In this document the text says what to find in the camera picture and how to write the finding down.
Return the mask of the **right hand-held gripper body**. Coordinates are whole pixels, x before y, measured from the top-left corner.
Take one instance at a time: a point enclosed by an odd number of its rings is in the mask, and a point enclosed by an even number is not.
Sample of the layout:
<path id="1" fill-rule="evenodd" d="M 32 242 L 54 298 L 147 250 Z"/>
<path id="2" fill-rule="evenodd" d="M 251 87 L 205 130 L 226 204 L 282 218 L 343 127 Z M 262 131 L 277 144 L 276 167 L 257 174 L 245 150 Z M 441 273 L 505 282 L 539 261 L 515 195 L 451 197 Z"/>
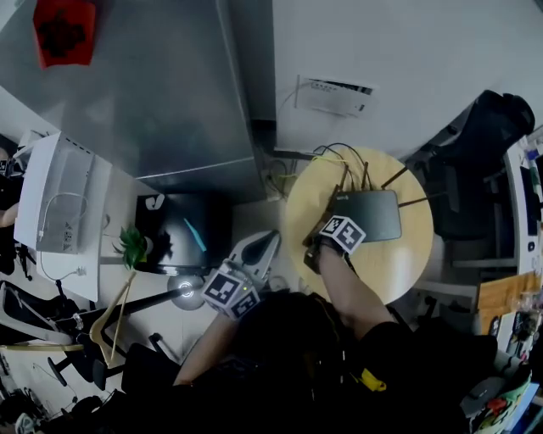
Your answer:
<path id="1" fill-rule="evenodd" d="M 321 247 L 329 246 L 353 270 L 350 256 L 365 240 L 366 233 L 351 218 L 332 215 L 326 222 L 319 222 L 305 238 L 304 264 L 316 274 L 320 273 Z"/>

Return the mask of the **black router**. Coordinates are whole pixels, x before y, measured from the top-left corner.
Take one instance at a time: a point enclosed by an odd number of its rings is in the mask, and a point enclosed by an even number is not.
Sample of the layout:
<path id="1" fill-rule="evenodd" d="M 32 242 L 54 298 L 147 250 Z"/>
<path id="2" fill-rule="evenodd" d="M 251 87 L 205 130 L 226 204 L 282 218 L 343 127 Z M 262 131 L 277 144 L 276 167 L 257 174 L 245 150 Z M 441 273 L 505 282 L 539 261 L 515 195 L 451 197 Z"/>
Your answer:
<path id="1" fill-rule="evenodd" d="M 312 230 L 321 221 L 326 222 L 332 215 L 351 218 L 364 232 L 363 242 L 387 242 L 396 240 L 403 235 L 400 211 L 419 203 L 427 203 L 439 198 L 441 192 L 401 202 L 398 193 L 390 188 L 397 180 L 410 170 L 403 166 L 378 189 L 372 188 L 368 174 L 368 163 L 362 165 L 361 182 L 352 183 L 351 188 L 344 188 L 345 178 L 350 175 L 350 168 L 343 169 L 340 181 L 333 185 L 327 196 L 325 208 Z"/>

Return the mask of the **person's left forearm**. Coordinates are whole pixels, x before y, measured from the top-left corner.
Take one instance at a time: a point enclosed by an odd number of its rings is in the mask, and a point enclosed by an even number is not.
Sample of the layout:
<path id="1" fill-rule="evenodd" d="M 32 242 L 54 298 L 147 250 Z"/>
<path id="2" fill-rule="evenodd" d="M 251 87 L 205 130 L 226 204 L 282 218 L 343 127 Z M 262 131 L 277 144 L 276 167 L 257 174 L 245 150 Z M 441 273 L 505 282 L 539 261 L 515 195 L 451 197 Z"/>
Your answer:
<path id="1" fill-rule="evenodd" d="M 237 321 L 218 314 L 185 358 L 173 385 L 190 385 L 218 364 L 227 354 L 237 329 Z"/>

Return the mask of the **person's right forearm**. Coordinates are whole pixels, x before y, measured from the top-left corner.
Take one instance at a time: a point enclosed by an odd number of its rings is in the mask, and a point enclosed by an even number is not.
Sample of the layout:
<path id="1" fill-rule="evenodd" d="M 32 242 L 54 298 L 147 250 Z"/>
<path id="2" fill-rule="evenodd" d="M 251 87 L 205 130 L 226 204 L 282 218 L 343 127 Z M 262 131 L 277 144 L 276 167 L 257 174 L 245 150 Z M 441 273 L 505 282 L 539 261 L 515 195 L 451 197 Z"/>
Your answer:
<path id="1" fill-rule="evenodd" d="M 321 247 L 318 265 L 332 305 L 357 339 L 379 324 L 395 321 L 380 297 L 335 250 Z"/>

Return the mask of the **round wooden table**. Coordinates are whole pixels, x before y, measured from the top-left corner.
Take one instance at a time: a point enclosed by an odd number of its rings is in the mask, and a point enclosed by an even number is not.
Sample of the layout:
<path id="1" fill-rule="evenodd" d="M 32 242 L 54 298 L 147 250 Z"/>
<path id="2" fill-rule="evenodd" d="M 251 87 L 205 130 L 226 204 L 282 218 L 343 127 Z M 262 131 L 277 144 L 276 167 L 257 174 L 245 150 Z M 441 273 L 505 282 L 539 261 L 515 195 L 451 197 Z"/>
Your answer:
<path id="1" fill-rule="evenodd" d="M 350 182 L 361 182 L 362 165 L 368 163 L 368 174 L 374 189 L 400 170 L 404 164 L 382 151 L 364 147 L 350 150 L 342 147 L 314 158 L 297 175 L 292 185 L 283 217 L 281 234 L 288 246 L 294 268 L 305 284 L 327 297 L 322 278 L 304 264 L 305 237 L 310 233 L 325 208 L 333 185 L 340 181 L 346 165 Z M 390 186 L 401 202 L 421 197 L 425 192 L 417 178 L 409 171 Z M 363 243 L 350 257 L 357 275 L 386 304 L 409 291 L 425 269 L 434 237 L 434 222 L 429 203 L 419 203 L 400 211 L 403 235 L 387 242 Z"/>

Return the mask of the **potted green plant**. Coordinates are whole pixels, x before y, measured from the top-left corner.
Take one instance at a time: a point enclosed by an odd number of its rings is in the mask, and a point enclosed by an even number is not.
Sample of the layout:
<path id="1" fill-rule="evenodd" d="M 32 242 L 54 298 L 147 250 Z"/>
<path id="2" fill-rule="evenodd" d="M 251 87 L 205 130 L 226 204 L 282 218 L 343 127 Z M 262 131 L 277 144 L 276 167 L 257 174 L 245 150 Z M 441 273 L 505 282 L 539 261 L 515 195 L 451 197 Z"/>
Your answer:
<path id="1" fill-rule="evenodd" d="M 128 270 L 135 270 L 140 263 L 147 261 L 154 244 L 136 226 L 122 227 L 118 240 L 112 243 L 112 247 L 121 256 L 123 265 Z"/>

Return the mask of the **black swivel chair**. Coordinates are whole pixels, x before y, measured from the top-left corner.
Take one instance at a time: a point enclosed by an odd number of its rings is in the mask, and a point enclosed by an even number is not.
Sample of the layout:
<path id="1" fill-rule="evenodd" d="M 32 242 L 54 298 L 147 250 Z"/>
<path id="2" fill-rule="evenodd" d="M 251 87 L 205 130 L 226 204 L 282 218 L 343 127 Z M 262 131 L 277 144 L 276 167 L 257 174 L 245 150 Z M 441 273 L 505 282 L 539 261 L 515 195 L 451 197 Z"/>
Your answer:
<path id="1" fill-rule="evenodd" d="M 48 358 L 48 365 L 63 387 L 67 386 L 67 381 L 62 371 L 73 365 L 84 380 L 93 383 L 102 391 L 110 377 L 122 375 L 121 390 L 125 394 L 159 392 L 173 385 L 180 365 L 161 347 L 164 342 L 159 333 L 152 334 L 148 339 L 153 348 L 133 343 L 125 356 L 125 362 L 112 368 L 84 351 L 67 354 L 58 363 Z"/>

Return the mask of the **white rectangular table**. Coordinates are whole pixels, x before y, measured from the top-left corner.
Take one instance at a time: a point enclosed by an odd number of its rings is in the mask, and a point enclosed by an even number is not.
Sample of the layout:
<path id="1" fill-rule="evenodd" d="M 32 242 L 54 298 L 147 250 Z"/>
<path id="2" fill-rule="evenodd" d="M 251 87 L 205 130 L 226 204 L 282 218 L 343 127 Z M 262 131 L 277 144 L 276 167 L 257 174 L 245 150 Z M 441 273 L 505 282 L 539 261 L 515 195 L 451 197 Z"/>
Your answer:
<path id="1" fill-rule="evenodd" d="M 105 200 L 112 165 L 96 157 L 87 181 L 88 210 L 80 220 L 79 251 L 77 254 L 37 254 L 37 272 L 82 298 L 98 301 L 101 242 Z"/>

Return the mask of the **black mesh office chair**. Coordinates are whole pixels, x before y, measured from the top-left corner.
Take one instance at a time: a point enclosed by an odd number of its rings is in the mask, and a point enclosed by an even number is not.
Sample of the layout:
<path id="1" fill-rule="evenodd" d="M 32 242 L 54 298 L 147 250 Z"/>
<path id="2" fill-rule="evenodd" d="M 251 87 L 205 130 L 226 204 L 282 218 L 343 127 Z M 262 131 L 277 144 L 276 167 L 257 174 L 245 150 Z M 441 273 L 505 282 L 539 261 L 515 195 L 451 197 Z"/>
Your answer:
<path id="1" fill-rule="evenodd" d="M 474 101 L 452 142 L 427 144 L 408 160 L 422 178 L 435 234 L 445 241 L 490 234 L 500 199 L 484 180 L 501 170 L 507 150 L 534 127 L 535 115 L 522 97 L 487 90 Z"/>

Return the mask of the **white computer desk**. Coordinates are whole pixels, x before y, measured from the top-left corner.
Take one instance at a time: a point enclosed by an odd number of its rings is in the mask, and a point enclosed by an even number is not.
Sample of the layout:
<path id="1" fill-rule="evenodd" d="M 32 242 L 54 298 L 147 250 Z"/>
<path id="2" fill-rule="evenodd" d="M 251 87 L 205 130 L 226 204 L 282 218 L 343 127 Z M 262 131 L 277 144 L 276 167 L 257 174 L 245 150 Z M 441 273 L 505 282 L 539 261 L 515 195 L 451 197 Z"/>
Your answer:
<path id="1" fill-rule="evenodd" d="M 529 170 L 531 168 L 535 169 L 535 163 L 529 161 L 527 156 L 528 151 L 532 149 L 533 147 L 529 145 L 528 138 L 524 136 L 511 145 L 503 156 L 512 203 L 514 259 L 517 272 L 520 275 L 529 272 L 534 272 L 537 275 L 543 273 L 543 253 L 540 244 L 543 241 L 543 232 L 539 230 L 537 236 L 528 234 L 527 213 L 520 172 L 521 167 Z M 529 242 L 535 243 L 535 249 L 531 252 L 528 250 Z"/>

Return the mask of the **silver refrigerator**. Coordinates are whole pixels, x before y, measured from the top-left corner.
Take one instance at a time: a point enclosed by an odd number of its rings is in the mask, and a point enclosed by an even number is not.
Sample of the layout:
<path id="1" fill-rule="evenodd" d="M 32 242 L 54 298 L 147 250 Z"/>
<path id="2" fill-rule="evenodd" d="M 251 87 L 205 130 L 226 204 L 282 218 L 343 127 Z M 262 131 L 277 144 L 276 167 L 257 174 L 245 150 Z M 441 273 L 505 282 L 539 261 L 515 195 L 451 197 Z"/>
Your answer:
<path id="1" fill-rule="evenodd" d="M 0 0 L 0 131 L 61 131 L 161 192 L 265 188 L 255 126 L 272 119 L 272 0 L 91 0 L 91 63 L 42 68 L 37 0 Z"/>

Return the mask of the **black keyboard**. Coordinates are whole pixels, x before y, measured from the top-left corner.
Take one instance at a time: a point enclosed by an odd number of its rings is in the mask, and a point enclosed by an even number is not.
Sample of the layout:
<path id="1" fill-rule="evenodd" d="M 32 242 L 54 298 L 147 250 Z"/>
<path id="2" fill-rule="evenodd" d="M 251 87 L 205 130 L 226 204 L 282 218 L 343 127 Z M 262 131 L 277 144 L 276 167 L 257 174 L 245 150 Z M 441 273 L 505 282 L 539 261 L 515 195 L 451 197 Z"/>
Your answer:
<path id="1" fill-rule="evenodd" d="M 543 208 L 543 203 L 539 200 L 539 197 L 535 192 L 530 170 L 521 167 L 520 172 L 522 177 L 525 208 L 527 213 L 528 234 L 530 236 L 537 236 L 540 228 L 541 209 Z"/>

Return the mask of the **colourful plush cushion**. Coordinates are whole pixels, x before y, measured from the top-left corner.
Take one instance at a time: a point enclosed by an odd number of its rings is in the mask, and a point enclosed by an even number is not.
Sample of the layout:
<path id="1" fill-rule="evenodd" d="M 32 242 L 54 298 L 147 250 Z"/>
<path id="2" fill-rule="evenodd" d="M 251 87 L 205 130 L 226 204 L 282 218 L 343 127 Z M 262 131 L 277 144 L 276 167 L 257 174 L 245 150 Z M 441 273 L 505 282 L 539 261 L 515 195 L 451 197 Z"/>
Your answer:
<path id="1" fill-rule="evenodd" d="M 471 434 L 503 434 L 532 379 L 532 370 L 525 364 L 507 380 L 471 422 Z"/>

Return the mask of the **white wall panel box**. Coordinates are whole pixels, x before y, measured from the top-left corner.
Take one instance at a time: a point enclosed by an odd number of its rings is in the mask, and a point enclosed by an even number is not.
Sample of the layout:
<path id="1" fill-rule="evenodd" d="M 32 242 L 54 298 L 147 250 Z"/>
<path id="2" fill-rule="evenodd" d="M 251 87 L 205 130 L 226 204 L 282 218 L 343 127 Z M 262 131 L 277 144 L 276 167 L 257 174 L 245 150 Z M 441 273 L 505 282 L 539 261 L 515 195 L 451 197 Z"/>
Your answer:
<path id="1" fill-rule="evenodd" d="M 345 118 L 360 119 L 377 105 L 379 87 L 298 75 L 294 106 Z"/>

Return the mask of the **white frame office chair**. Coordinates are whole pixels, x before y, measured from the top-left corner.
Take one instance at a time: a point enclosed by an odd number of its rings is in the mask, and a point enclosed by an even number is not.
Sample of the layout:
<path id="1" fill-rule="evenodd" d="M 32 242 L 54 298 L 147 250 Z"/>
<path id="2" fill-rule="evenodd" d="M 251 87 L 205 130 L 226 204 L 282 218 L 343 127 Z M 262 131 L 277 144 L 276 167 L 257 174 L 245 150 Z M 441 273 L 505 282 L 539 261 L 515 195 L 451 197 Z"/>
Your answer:
<path id="1" fill-rule="evenodd" d="M 77 310 L 76 303 L 68 298 L 58 295 L 45 300 L 10 282 L 0 281 L 0 345 L 36 339 L 69 345 L 72 343 L 70 334 L 56 323 L 70 318 Z"/>

